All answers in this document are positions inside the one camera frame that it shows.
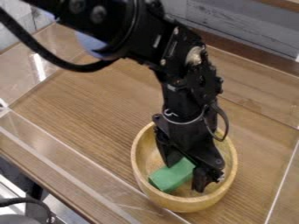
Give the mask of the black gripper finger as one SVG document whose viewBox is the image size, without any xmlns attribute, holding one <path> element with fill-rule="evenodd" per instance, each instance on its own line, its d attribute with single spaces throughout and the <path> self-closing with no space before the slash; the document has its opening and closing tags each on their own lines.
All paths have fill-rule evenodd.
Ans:
<svg viewBox="0 0 299 224">
<path fill-rule="evenodd" d="M 195 167 L 192 170 L 191 189 L 203 193 L 207 185 L 219 182 L 220 173 L 208 167 Z"/>
<path fill-rule="evenodd" d="M 167 136 L 159 134 L 155 137 L 155 141 L 163 162 L 171 168 L 183 158 L 183 154 L 177 151 Z"/>
</svg>

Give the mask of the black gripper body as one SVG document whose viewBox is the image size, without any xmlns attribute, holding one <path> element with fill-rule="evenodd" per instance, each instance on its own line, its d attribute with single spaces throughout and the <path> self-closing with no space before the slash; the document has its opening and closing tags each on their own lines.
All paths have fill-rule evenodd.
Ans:
<svg viewBox="0 0 299 224">
<path fill-rule="evenodd" d="M 181 158 L 188 158 L 196 167 L 215 169 L 220 175 L 225 162 L 213 138 L 223 79 L 196 32 L 181 26 L 173 28 L 163 60 L 163 110 L 153 116 L 155 136 L 167 136 Z"/>
</svg>

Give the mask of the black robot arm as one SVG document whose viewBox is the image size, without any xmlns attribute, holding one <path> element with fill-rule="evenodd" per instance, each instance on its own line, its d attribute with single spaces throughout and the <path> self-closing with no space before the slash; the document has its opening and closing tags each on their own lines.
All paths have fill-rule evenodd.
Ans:
<svg viewBox="0 0 299 224">
<path fill-rule="evenodd" d="M 101 66 L 129 58 L 147 66 L 163 90 L 163 109 L 152 116 L 163 162 L 193 164 L 191 189 L 220 181 L 225 162 L 216 147 L 223 79 L 201 37 L 165 16 L 160 0 L 24 0 L 82 37 Z"/>
</svg>

